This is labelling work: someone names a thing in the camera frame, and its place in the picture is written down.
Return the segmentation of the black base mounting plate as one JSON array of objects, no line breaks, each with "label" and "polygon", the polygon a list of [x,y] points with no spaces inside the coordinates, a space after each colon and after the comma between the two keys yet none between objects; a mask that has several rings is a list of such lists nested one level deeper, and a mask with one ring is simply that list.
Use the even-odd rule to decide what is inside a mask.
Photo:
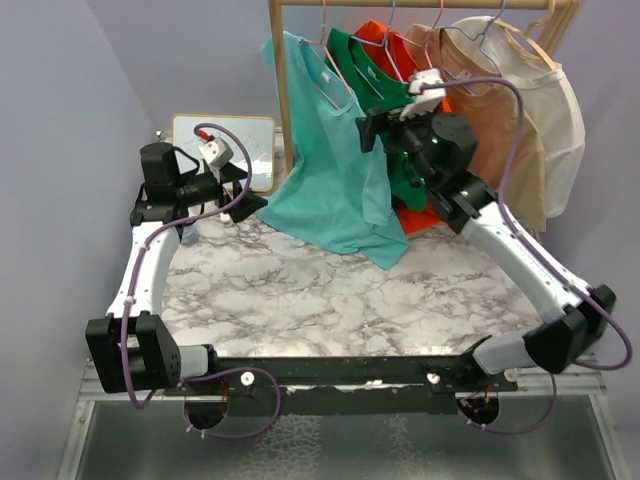
[{"label": "black base mounting plate", "polygon": [[457,356],[220,357],[210,346],[129,355],[136,391],[221,400],[236,415],[452,414],[458,393],[512,392],[504,374],[487,376]]}]

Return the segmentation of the pink wire hanger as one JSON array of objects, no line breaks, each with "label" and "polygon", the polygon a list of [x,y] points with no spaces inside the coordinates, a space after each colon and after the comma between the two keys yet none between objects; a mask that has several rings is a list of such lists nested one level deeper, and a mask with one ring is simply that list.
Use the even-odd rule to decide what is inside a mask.
[{"label": "pink wire hanger", "polygon": [[310,40],[305,39],[305,42],[309,45],[314,45],[319,47],[324,53],[324,61],[323,61],[323,73],[321,74],[322,78],[327,84],[330,84],[333,80],[338,79],[340,83],[343,85],[343,89],[346,91],[348,95],[352,95],[353,91],[343,74],[341,73],[336,61],[331,55],[328,47],[327,47],[327,19],[328,19],[328,6],[326,1],[322,1],[322,21],[320,27],[320,38],[318,40]]}]

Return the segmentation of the green t-shirt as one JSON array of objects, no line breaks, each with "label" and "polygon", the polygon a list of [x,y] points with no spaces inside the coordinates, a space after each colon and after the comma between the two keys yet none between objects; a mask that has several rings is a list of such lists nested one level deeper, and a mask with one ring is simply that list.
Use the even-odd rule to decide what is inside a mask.
[{"label": "green t-shirt", "polygon": [[392,195],[410,210],[424,211],[430,193],[444,181],[442,152],[425,136],[428,121],[400,120],[402,109],[410,104],[407,86],[379,70],[360,42],[332,29],[327,49],[329,64],[338,69],[363,110],[363,117],[356,121],[359,138],[366,140],[366,129],[371,128],[373,139],[385,147]]}]

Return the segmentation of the wooden hanger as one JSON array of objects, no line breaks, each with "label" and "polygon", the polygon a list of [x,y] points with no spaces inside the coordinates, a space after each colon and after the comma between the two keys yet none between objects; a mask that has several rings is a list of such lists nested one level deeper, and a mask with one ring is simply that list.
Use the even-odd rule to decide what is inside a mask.
[{"label": "wooden hanger", "polygon": [[555,70],[557,68],[556,62],[531,37],[531,34],[533,33],[533,31],[536,28],[545,26],[551,20],[552,16],[555,13],[555,10],[556,10],[556,1],[555,0],[548,0],[547,1],[547,13],[545,14],[545,16],[540,18],[540,19],[538,19],[538,20],[534,20],[534,21],[530,22],[527,25],[525,31],[522,31],[519,28],[506,23],[501,19],[496,19],[494,21],[494,23],[496,25],[498,25],[499,27],[501,27],[505,32],[513,33],[517,37],[520,37],[521,39],[523,39],[524,42],[532,49],[532,53],[525,54],[524,53],[524,48],[523,47],[518,47],[516,49],[516,53],[522,59],[533,60],[534,58],[536,58],[537,60],[539,60],[543,64],[545,64],[551,71],[553,71],[553,70]]}]

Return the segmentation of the cream white t-shirt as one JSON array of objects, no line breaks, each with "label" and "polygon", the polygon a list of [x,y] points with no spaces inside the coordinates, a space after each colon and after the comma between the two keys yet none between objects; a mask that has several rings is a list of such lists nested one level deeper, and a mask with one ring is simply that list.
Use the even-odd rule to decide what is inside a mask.
[{"label": "cream white t-shirt", "polygon": [[[467,17],[453,25],[475,35],[489,16]],[[545,213],[547,218],[559,216],[566,209],[570,193],[585,150],[585,127],[573,88],[562,66],[551,71],[534,58],[522,59],[532,49],[513,33],[495,23],[486,34],[485,50],[496,60],[503,77],[519,90],[526,113],[541,137],[546,152]]]}]

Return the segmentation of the teal t-shirt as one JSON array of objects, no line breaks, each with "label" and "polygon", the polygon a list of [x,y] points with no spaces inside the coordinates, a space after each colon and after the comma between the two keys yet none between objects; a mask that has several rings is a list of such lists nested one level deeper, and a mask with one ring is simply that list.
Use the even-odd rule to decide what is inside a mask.
[{"label": "teal t-shirt", "polygon": [[355,94],[322,78],[323,60],[284,33],[294,166],[258,216],[267,225],[337,254],[361,253],[388,270],[408,240],[392,207],[383,146],[362,153]]}]

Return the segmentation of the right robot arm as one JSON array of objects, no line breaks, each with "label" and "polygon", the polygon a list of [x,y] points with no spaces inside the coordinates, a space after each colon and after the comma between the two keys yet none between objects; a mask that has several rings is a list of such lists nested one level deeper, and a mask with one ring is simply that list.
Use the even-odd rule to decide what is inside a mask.
[{"label": "right robot arm", "polygon": [[477,139],[464,116],[425,113],[402,119],[399,110],[373,108],[355,123],[362,151],[385,138],[389,151],[418,175],[436,216],[486,253],[541,318],[529,332],[489,336],[470,347],[459,367],[467,389],[481,391],[510,368],[559,374],[601,338],[616,303],[614,292],[567,271],[501,210],[496,192],[469,168]]}]

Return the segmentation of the small whiteboard wooden frame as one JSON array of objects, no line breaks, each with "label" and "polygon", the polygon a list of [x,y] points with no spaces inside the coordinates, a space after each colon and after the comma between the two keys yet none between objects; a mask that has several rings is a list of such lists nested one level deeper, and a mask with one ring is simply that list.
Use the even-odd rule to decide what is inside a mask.
[{"label": "small whiteboard wooden frame", "polygon": [[276,134],[273,118],[176,114],[171,123],[171,143],[198,160],[203,159],[199,150],[202,141],[193,133],[193,130],[201,123],[215,123],[234,133],[246,147],[252,160],[252,190],[259,194],[266,194],[272,190]]}]

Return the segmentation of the orange t-shirt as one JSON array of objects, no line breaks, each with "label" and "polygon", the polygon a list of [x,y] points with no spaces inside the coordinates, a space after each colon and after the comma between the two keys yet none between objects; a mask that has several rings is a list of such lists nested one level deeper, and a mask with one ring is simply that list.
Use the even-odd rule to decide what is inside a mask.
[{"label": "orange t-shirt", "polygon": [[[409,75],[408,79],[414,73],[423,71],[416,70],[417,65],[415,64],[414,60],[413,64],[413,72]],[[428,205],[426,205],[422,211],[415,211],[401,202],[400,205],[395,208],[395,211],[405,233],[414,233],[419,230],[432,227],[439,222],[439,219],[435,216],[432,209]]]}]

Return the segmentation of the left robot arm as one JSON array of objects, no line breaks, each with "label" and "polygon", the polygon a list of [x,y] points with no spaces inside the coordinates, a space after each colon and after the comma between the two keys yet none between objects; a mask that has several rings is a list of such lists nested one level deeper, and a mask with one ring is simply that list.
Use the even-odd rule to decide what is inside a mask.
[{"label": "left robot arm", "polygon": [[220,385],[214,348],[178,345],[161,318],[169,267],[185,228],[195,221],[190,208],[214,202],[238,223],[266,201],[250,192],[247,171],[232,164],[233,152],[222,138],[206,136],[199,150],[188,172],[178,167],[177,146],[157,142],[140,150],[144,181],[129,217],[132,248],[125,274],[105,316],[85,330],[108,394],[164,390],[186,380],[206,395]]}]

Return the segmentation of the aluminium rail frame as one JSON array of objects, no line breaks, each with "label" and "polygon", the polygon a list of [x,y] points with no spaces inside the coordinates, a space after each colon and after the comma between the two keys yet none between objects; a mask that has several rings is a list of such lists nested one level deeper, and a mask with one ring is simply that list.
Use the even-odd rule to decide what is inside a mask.
[{"label": "aluminium rail frame", "polygon": [[[208,219],[171,264],[163,320],[220,357],[456,356],[537,323],[477,248],[435,227],[391,270],[249,219]],[[452,414],[232,413],[158,392],[144,410],[85,369],[63,479],[627,479],[600,373],[505,375],[490,433]]]}]

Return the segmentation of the small clear plastic cup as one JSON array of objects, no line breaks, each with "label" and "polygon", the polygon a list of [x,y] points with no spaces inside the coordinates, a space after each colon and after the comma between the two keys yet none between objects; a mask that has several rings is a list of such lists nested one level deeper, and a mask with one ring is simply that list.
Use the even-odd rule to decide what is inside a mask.
[{"label": "small clear plastic cup", "polygon": [[197,227],[194,224],[186,225],[182,230],[181,243],[186,246],[194,245],[200,238]]}]

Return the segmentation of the wooden clothes rack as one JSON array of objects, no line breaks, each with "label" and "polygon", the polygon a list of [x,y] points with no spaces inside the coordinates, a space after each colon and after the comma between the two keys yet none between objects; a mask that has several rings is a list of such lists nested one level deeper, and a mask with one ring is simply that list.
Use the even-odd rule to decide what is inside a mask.
[{"label": "wooden clothes rack", "polygon": [[[275,75],[277,81],[277,94],[281,115],[282,135],[285,152],[285,174],[288,175],[294,166],[294,148],[292,140],[292,127],[290,121],[290,105],[288,95],[288,82],[286,72],[286,52],[284,42],[284,28],[282,20],[283,6],[328,6],[337,7],[374,7],[383,8],[439,8],[440,1],[269,1],[268,11],[271,25],[271,39],[275,62]],[[553,55],[566,35],[571,23],[577,15],[582,1],[444,1],[443,8],[449,9],[476,9],[495,10],[539,10],[546,15],[534,21],[533,28],[541,28],[537,43],[549,55]]]}]

